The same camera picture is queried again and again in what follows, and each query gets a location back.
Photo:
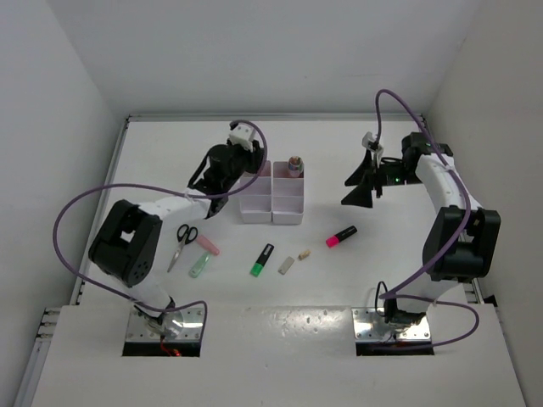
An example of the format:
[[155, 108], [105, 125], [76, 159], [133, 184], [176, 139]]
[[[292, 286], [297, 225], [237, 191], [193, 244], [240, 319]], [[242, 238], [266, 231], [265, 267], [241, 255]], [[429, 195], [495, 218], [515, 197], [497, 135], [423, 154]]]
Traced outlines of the clear tube of colored pens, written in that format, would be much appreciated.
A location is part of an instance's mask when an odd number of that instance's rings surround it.
[[304, 173], [304, 161], [300, 156], [291, 156], [288, 160], [288, 176], [300, 178]]

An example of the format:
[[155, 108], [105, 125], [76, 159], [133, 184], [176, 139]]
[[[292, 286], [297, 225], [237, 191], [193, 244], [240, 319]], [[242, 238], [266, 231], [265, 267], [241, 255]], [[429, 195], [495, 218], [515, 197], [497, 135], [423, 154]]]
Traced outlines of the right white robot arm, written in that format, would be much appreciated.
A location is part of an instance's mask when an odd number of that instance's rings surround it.
[[432, 145], [421, 132], [413, 132], [402, 139], [399, 159], [383, 156], [372, 133], [361, 144], [366, 152], [344, 183], [351, 190], [343, 205], [371, 208], [385, 187], [422, 184], [436, 212], [423, 245], [423, 273], [403, 288], [388, 290], [382, 299], [385, 323], [415, 325], [426, 315], [427, 299], [434, 301], [455, 285], [488, 274], [501, 217], [464, 187], [447, 144]]

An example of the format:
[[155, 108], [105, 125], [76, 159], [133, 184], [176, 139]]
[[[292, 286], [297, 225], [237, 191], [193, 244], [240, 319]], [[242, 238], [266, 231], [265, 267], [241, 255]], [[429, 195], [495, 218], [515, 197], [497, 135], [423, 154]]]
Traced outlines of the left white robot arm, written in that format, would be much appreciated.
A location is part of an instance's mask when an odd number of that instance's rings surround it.
[[179, 247], [181, 226], [217, 215], [229, 192], [245, 173], [255, 174], [264, 160], [259, 142], [245, 148], [231, 140], [210, 148], [180, 197], [153, 202], [116, 202], [88, 252], [106, 275], [122, 284], [135, 308], [161, 325], [165, 311], [176, 306], [161, 286]]

